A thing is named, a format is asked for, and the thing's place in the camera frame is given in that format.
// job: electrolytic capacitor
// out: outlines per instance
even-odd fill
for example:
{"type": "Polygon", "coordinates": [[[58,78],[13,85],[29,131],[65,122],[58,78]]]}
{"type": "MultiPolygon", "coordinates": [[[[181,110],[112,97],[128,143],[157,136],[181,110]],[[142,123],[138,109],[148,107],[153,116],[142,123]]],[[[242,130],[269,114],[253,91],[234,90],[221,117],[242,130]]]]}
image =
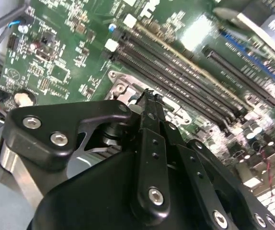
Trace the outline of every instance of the electrolytic capacitor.
{"type": "Polygon", "coordinates": [[[40,42],[32,42],[31,44],[30,44],[30,49],[31,50],[36,50],[36,49],[38,49],[39,47],[41,46],[41,43],[40,42]]]}

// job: capacitor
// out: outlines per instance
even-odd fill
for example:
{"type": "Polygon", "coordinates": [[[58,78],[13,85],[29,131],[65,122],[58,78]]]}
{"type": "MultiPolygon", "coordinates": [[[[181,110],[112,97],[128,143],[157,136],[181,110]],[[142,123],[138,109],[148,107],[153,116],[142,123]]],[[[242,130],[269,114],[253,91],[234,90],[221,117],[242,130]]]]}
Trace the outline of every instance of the capacitor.
{"type": "Polygon", "coordinates": [[[17,29],[23,35],[25,35],[29,31],[29,27],[27,25],[19,25],[17,29]]]}
{"type": "Polygon", "coordinates": [[[40,46],[41,46],[41,43],[40,43],[40,42],[32,42],[32,43],[30,44],[30,49],[33,51],[33,50],[38,49],[40,46]]]}
{"type": "Polygon", "coordinates": [[[238,159],[239,163],[243,163],[245,161],[245,159],[240,151],[235,153],[235,157],[238,159]]]}
{"type": "Polygon", "coordinates": [[[254,138],[256,135],[253,133],[253,131],[250,128],[248,128],[244,130],[244,136],[249,140],[254,138]]]}
{"type": "Polygon", "coordinates": [[[208,146],[209,146],[209,149],[212,151],[215,151],[218,149],[218,145],[213,140],[208,141],[208,146]]]}
{"type": "Polygon", "coordinates": [[[273,146],[274,145],[274,141],[273,141],[273,139],[271,138],[270,135],[264,134],[263,139],[267,143],[268,146],[273,146]]]}
{"type": "Polygon", "coordinates": [[[117,28],[117,26],[115,25],[115,24],[113,24],[113,23],[111,23],[110,25],[109,25],[109,31],[112,33],[115,29],[117,28]]]}
{"type": "Polygon", "coordinates": [[[253,133],[256,135],[261,133],[263,130],[257,123],[251,124],[251,128],[252,128],[253,133]]]}
{"type": "Polygon", "coordinates": [[[33,106],[36,104],[36,97],[27,90],[20,90],[14,94],[14,101],[17,107],[33,106]]]}

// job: metal rivet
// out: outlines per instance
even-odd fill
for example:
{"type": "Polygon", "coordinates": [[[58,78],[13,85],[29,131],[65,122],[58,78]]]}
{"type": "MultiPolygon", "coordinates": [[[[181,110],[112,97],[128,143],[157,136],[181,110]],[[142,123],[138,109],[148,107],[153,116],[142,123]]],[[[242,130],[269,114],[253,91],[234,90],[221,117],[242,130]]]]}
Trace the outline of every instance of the metal rivet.
{"type": "Polygon", "coordinates": [[[197,172],[197,176],[199,176],[200,179],[204,178],[204,176],[201,174],[201,172],[197,172]]]}
{"type": "Polygon", "coordinates": [[[67,137],[62,133],[54,133],[51,135],[50,140],[52,143],[58,146],[65,146],[69,142],[67,137]]]}
{"type": "Polygon", "coordinates": [[[255,213],[254,217],[256,218],[257,223],[262,227],[262,228],[266,228],[266,223],[264,221],[264,219],[262,219],[259,214],[255,213]]]}
{"type": "Polygon", "coordinates": [[[275,221],[270,216],[266,216],[266,219],[275,228],[275,221]]]}
{"type": "Polygon", "coordinates": [[[148,113],[148,116],[149,116],[152,120],[155,120],[155,119],[156,119],[155,115],[152,114],[152,113],[148,113]]]}
{"type": "Polygon", "coordinates": [[[174,124],[172,124],[172,123],[169,123],[169,126],[172,128],[172,130],[176,130],[176,126],[174,125],[174,124]]]}
{"type": "Polygon", "coordinates": [[[115,78],[115,77],[116,77],[115,72],[112,72],[112,71],[111,71],[110,74],[111,74],[111,77],[112,77],[112,78],[115,78]]]}
{"type": "Polygon", "coordinates": [[[157,153],[155,153],[155,152],[152,154],[152,157],[153,157],[154,159],[156,159],[156,160],[159,159],[159,155],[158,155],[157,153]]]}
{"type": "Polygon", "coordinates": [[[226,218],[219,212],[214,210],[213,217],[216,223],[223,229],[226,229],[228,227],[228,222],[226,218]]]}
{"type": "Polygon", "coordinates": [[[126,87],[125,87],[123,84],[118,84],[118,85],[116,86],[116,91],[117,91],[118,93],[123,93],[125,90],[126,90],[126,87]]]}
{"type": "Polygon", "coordinates": [[[126,108],[126,106],[124,106],[123,104],[120,104],[120,105],[118,106],[118,108],[119,108],[121,111],[123,111],[123,112],[127,112],[127,108],[126,108]]]}
{"type": "Polygon", "coordinates": [[[199,142],[195,142],[196,146],[199,148],[199,149],[202,149],[203,146],[199,143],[199,142]]]}
{"type": "Polygon", "coordinates": [[[23,120],[23,125],[30,129],[37,129],[42,125],[42,122],[35,117],[29,116],[23,120]]]}
{"type": "Polygon", "coordinates": [[[149,199],[155,205],[160,206],[163,204],[164,198],[163,198],[162,193],[158,189],[156,189],[156,188],[149,189],[148,196],[149,196],[149,199]]]}

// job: pcie slot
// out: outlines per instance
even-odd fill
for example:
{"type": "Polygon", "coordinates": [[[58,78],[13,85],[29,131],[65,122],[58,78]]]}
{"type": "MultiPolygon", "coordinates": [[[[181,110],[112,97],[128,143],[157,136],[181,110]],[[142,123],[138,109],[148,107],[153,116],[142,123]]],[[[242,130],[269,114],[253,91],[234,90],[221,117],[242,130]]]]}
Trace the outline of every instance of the pcie slot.
{"type": "Polygon", "coordinates": [[[261,88],[256,82],[243,74],[239,69],[234,65],[224,59],[216,51],[209,48],[208,46],[203,49],[204,55],[210,60],[213,64],[218,66],[223,71],[227,72],[235,79],[237,79],[243,86],[247,87],[253,94],[259,97],[271,108],[275,107],[275,98],[271,96],[266,90],[261,88]]]}
{"type": "Polygon", "coordinates": [[[179,101],[184,106],[195,109],[207,120],[218,125],[221,130],[227,130],[222,117],[213,113],[213,111],[206,107],[202,107],[200,104],[188,97],[185,92],[182,92],[179,88],[175,87],[173,82],[168,81],[164,76],[152,73],[144,64],[139,64],[138,60],[133,59],[131,56],[121,51],[117,51],[114,55],[109,55],[109,58],[111,61],[121,63],[126,68],[134,71],[137,75],[147,79],[153,85],[159,86],[162,92],[167,94],[169,98],[179,101]]]}
{"type": "Polygon", "coordinates": [[[228,121],[229,124],[231,124],[231,120],[234,120],[234,117],[229,116],[228,113],[222,111],[218,106],[213,105],[210,101],[208,101],[207,99],[203,98],[203,97],[197,97],[195,96],[195,93],[192,93],[192,88],[188,87],[185,82],[180,82],[179,80],[181,80],[181,78],[177,78],[173,75],[171,75],[170,73],[168,73],[166,70],[163,70],[162,68],[164,68],[164,64],[161,63],[161,65],[163,66],[159,66],[160,62],[158,62],[157,60],[154,62],[154,59],[152,60],[151,58],[149,58],[148,56],[146,56],[145,54],[135,50],[132,46],[126,46],[124,51],[129,54],[132,57],[137,58],[138,60],[140,60],[141,62],[144,63],[144,65],[148,65],[150,68],[152,68],[152,72],[155,72],[156,74],[160,74],[161,76],[164,76],[166,79],[168,79],[170,82],[172,82],[175,86],[178,86],[181,90],[183,90],[184,92],[186,92],[194,101],[198,102],[199,104],[204,104],[204,106],[208,107],[210,110],[214,111],[215,113],[217,113],[218,115],[220,115],[223,118],[227,118],[226,121],[228,121]]]}
{"type": "Polygon", "coordinates": [[[166,52],[166,50],[164,50],[161,47],[160,47],[161,51],[159,52],[152,45],[147,43],[144,39],[139,39],[138,37],[136,37],[136,35],[133,35],[133,34],[126,36],[125,40],[128,40],[128,42],[132,43],[132,45],[134,46],[138,46],[139,48],[142,48],[145,52],[149,52],[151,55],[153,55],[157,59],[157,61],[160,61],[162,65],[168,67],[171,72],[174,71],[173,75],[180,75],[185,77],[187,81],[192,86],[194,86],[198,91],[202,91],[204,94],[207,95],[207,97],[212,98],[212,100],[217,101],[219,104],[227,108],[231,113],[234,114],[236,118],[241,117],[242,114],[237,107],[230,104],[225,99],[221,98],[218,94],[213,92],[211,89],[209,89],[205,85],[201,84],[195,77],[189,76],[186,73],[186,70],[184,70],[179,66],[180,63],[182,63],[181,65],[182,67],[185,66],[185,64],[181,60],[179,60],[177,57],[170,56],[166,52]]]}

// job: silver screw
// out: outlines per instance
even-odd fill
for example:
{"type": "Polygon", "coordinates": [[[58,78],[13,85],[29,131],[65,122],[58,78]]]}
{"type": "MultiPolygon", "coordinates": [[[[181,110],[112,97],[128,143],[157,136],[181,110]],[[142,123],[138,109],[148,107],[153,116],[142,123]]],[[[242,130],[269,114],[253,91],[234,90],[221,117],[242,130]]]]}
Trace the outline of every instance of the silver screw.
{"type": "Polygon", "coordinates": [[[148,196],[149,196],[149,199],[155,205],[160,206],[163,204],[164,198],[163,198],[162,193],[158,189],[156,189],[156,188],[149,189],[148,196]]]}
{"type": "Polygon", "coordinates": [[[223,229],[226,229],[228,227],[228,222],[226,218],[219,212],[214,210],[213,217],[216,223],[223,229]]]}
{"type": "Polygon", "coordinates": [[[266,223],[264,221],[264,219],[262,219],[259,214],[255,213],[254,217],[256,218],[257,223],[262,227],[262,228],[266,228],[266,223]]]}
{"type": "Polygon", "coordinates": [[[69,142],[67,137],[63,133],[54,133],[51,135],[50,140],[52,143],[58,146],[65,146],[69,142]]]}
{"type": "Polygon", "coordinates": [[[42,125],[42,122],[35,117],[29,116],[23,120],[23,125],[30,129],[37,129],[42,125]]]}
{"type": "Polygon", "coordinates": [[[199,143],[199,142],[195,142],[196,146],[199,148],[199,149],[202,149],[203,146],[199,143]]]}
{"type": "Polygon", "coordinates": [[[169,123],[169,126],[171,127],[172,130],[176,130],[176,128],[177,128],[177,127],[176,127],[174,124],[172,124],[172,123],[169,123]]]}
{"type": "Polygon", "coordinates": [[[126,90],[126,87],[125,87],[123,84],[118,84],[118,85],[116,86],[116,91],[117,91],[118,93],[123,93],[125,90],[126,90]]]}
{"type": "Polygon", "coordinates": [[[126,108],[126,106],[124,106],[123,104],[120,104],[120,105],[118,106],[118,108],[119,108],[121,111],[123,111],[123,112],[127,112],[127,108],[126,108]]]}
{"type": "Polygon", "coordinates": [[[270,216],[266,216],[266,219],[275,228],[275,221],[270,216]]]}

